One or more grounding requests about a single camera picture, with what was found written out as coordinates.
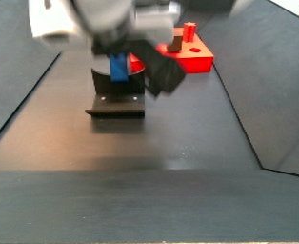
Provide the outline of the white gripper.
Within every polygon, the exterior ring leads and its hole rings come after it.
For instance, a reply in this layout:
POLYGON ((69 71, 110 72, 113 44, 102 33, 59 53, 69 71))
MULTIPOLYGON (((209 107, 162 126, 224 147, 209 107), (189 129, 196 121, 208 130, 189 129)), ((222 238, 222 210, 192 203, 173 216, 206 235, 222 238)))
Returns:
POLYGON ((126 41, 170 43, 180 9, 176 0, 75 0, 97 54, 121 52, 126 41))

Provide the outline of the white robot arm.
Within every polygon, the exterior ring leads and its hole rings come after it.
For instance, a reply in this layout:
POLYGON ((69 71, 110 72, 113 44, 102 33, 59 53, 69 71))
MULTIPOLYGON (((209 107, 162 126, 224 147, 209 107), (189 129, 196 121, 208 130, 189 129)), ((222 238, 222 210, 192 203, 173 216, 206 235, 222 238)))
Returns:
POLYGON ((144 54, 173 41, 180 17, 174 0, 27 0, 33 38, 66 50, 144 54))

